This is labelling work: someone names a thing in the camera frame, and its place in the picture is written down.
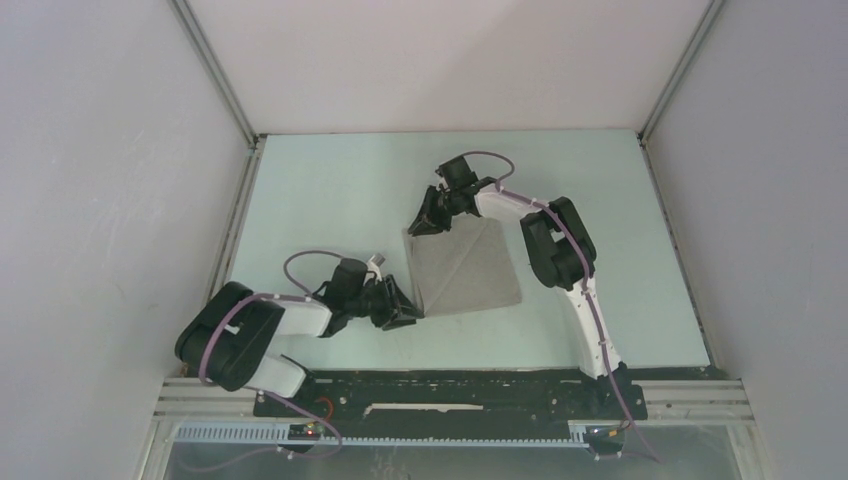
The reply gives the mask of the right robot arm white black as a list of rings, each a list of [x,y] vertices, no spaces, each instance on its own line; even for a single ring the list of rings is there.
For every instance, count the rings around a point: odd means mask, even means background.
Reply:
[[[622,360],[609,334],[596,292],[597,250],[573,201],[561,196],[544,201],[505,187],[515,173],[514,162],[499,177],[480,177],[469,166],[465,152],[438,166],[438,182],[425,191],[422,204],[408,227],[413,237],[447,232],[453,220],[469,214],[520,226],[530,267],[545,287],[562,294],[577,321],[580,371],[595,381],[581,392],[585,411],[606,418],[622,403],[619,388],[611,381]]]

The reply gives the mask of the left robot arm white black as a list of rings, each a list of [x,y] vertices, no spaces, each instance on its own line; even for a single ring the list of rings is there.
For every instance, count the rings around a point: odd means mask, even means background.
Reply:
[[[412,326],[424,312],[381,271],[382,256],[337,257],[331,277],[301,295],[257,293],[225,283],[177,337],[174,353],[204,383],[277,394],[292,416],[316,403],[312,372],[281,349],[285,337],[330,338],[354,319],[383,331]]]

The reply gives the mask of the grey cloth napkin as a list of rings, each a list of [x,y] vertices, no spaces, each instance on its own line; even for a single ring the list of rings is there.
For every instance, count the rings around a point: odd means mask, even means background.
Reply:
[[[462,215],[435,235],[404,234],[415,303],[427,317],[511,307],[522,292],[500,222]]]

